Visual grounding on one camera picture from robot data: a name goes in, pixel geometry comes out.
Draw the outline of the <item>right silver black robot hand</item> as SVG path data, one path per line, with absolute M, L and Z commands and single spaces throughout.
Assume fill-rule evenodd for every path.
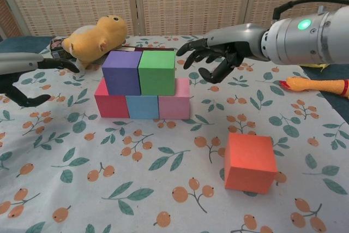
M 220 83 L 245 58 L 269 61 L 262 52 L 262 39 L 267 31 L 267 28 L 255 23 L 214 29 L 201 39 L 185 43 L 177 50 L 176 55 L 182 56 L 191 52 L 185 60 L 184 69 L 188 69 L 194 62 L 205 60 L 208 64 L 222 57 L 222 62 L 212 72 L 203 67 L 198 70 L 205 81 Z

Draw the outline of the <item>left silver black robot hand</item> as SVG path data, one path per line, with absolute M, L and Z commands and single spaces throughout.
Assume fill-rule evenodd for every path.
M 44 58 L 40 54 L 30 52 L 1 53 L 1 94 L 23 107 L 36 107 L 48 101 L 48 94 L 29 98 L 13 85 L 22 74 L 37 69 L 68 69 L 73 73 L 80 71 L 67 59 Z

